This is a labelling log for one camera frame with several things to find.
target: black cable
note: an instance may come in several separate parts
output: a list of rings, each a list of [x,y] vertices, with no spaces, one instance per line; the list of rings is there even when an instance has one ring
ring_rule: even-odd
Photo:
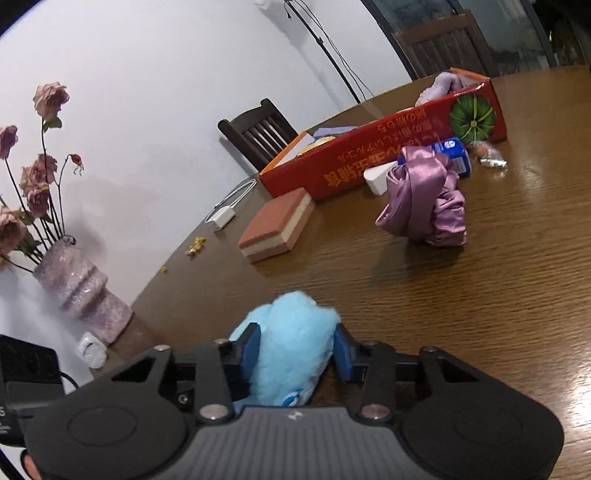
[[[359,75],[357,75],[357,73],[351,68],[351,65],[349,65],[349,62],[347,62],[347,60],[345,60],[345,58],[342,56],[341,52],[336,47],[336,45],[333,42],[333,40],[330,38],[330,35],[328,35],[328,33],[326,32],[326,30],[324,30],[324,27],[320,23],[320,20],[314,14],[314,12],[311,10],[311,8],[308,6],[308,4],[304,0],[295,0],[295,1],[298,3],[298,5],[300,7],[302,7],[302,9],[304,9],[304,11],[306,12],[306,14],[313,20],[313,22],[322,30],[322,33],[324,33],[324,35],[326,36],[327,40],[330,43],[330,46],[333,47],[333,49],[335,50],[336,54],[339,56],[339,58],[343,62],[343,65],[345,66],[345,69],[351,74],[352,77],[356,77],[357,80],[359,80],[361,82],[361,84],[367,89],[367,91],[370,93],[370,95],[372,97],[375,97],[375,95],[371,91],[371,89],[365,84],[365,82],[359,77]]]
[[[304,0],[300,0],[300,1],[305,5],[305,9],[307,10],[306,13],[308,13],[308,15],[310,16],[310,18],[324,32],[324,34],[326,35],[326,37],[327,37],[330,45],[334,48],[336,54],[340,57],[340,59],[342,60],[342,62],[346,65],[346,68],[349,71],[349,73],[352,76],[355,76],[361,82],[361,84],[367,89],[367,91],[371,94],[371,96],[374,96],[375,97],[375,95],[371,91],[371,89],[365,84],[365,82],[359,77],[359,75],[357,75],[357,73],[351,68],[351,65],[349,65],[349,62],[347,62],[347,60],[345,60],[345,58],[342,56],[341,52],[339,51],[339,49],[336,47],[336,45],[334,44],[334,42],[330,38],[330,35],[328,35],[328,33],[324,30],[324,27],[321,25],[320,20],[318,20],[318,17],[314,14],[314,12],[310,9],[310,7],[306,4],[306,2]]]
[[[72,378],[70,375],[68,375],[68,374],[65,374],[64,372],[60,372],[60,375],[61,375],[63,378],[65,378],[66,380],[68,380],[68,382],[70,382],[70,383],[71,383],[71,384],[74,386],[74,388],[75,388],[75,389],[77,389],[77,390],[78,390],[78,388],[80,388],[80,387],[78,386],[78,384],[76,383],[76,381],[75,381],[75,380],[74,380],[74,379],[73,379],[73,378]]]
[[[320,38],[316,34],[316,32],[312,29],[312,27],[308,25],[308,23],[305,21],[304,17],[301,16],[300,12],[298,12],[298,9],[291,4],[291,0],[284,0],[284,2],[289,7],[289,9],[294,13],[294,15],[300,20],[300,22],[302,22],[302,24],[305,26],[306,30],[308,32],[310,32],[310,35],[312,35],[312,37],[314,37],[314,39],[316,40],[316,43],[318,44],[318,46],[322,49],[322,51],[324,52],[324,54],[326,55],[326,57],[330,60],[331,64],[333,65],[333,67],[338,72],[338,74],[340,75],[341,79],[343,80],[343,82],[346,84],[347,88],[351,92],[351,95],[353,95],[353,98],[355,98],[355,101],[357,103],[361,103],[361,100],[359,100],[359,97],[357,96],[357,93],[355,92],[355,90],[351,86],[349,80],[347,79],[347,77],[343,73],[343,70],[341,70],[341,68],[339,67],[339,65],[336,63],[335,59],[332,57],[332,55],[330,54],[330,52],[327,50],[326,46],[324,45],[324,41],[322,40],[322,38]]]
[[[11,461],[8,460],[2,449],[0,449],[0,470],[8,480],[25,480]]]
[[[315,15],[313,13],[311,13],[311,11],[309,11],[309,7],[304,7],[304,5],[302,5],[300,3],[299,0],[294,0],[299,6],[300,8],[304,11],[304,13],[306,13],[308,15],[308,17],[311,18],[311,20],[320,28],[320,30],[322,31],[322,33],[324,34],[324,36],[326,37],[326,39],[329,41],[330,46],[333,48],[333,50],[335,51],[335,53],[337,54],[337,56],[340,58],[341,63],[343,64],[343,67],[345,68],[345,70],[349,73],[349,75],[351,75],[351,78],[353,79],[353,81],[355,82],[355,85],[357,85],[357,88],[359,89],[359,91],[361,92],[361,95],[363,96],[364,100],[367,100],[367,97],[365,96],[363,89],[359,86],[359,82],[357,81],[357,79],[355,78],[355,75],[353,75],[351,73],[349,64],[344,60],[343,56],[340,54],[339,49],[336,48],[335,44],[333,43],[332,39],[328,36],[328,34],[324,31],[324,28],[322,28],[322,25],[320,25],[320,22],[318,21],[317,18],[315,18]]]

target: pink glittery vase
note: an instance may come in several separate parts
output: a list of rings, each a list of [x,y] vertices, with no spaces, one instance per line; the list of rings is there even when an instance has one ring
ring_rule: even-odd
[[[60,310],[83,321],[105,345],[113,343],[131,319],[129,306],[105,288],[107,275],[69,237],[49,249],[33,276],[57,299]]]

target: red cardboard box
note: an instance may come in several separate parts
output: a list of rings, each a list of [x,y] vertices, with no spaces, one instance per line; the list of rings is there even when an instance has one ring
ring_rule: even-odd
[[[369,123],[282,161],[296,145],[301,145],[307,134],[303,132],[267,165],[260,174],[261,181],[274,197],[304,187],[314,200],[320,200],[360,186],[366,168],[396,160],[406,145],[430,145],[454,136],[464,142],[506,139],[505,120],[490,78],[464,70],[451,71],[461,76],[462,90],[419,107],[397,107],[409,102],[413,105],[420,92],[433,84],[433,76],[368,100],[311,132],[318,127],[357,125],[360,120]],[[383,111],[396,113],[384,115]]]

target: black camera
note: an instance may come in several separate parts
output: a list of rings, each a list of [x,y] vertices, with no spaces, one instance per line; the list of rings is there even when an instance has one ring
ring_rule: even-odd
[[[0,335],[0,443],[24,447],[24,430],[36,413],[64,396],[51,348]]]

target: purple satin cloth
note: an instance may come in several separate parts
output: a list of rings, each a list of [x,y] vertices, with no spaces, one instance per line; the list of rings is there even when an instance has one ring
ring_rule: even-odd
[[[465,199],[450,158],[430,147],[403,147],[402,154],[405,163],[388,172],[390,199],[375,224],[437,247],[466,243]]]

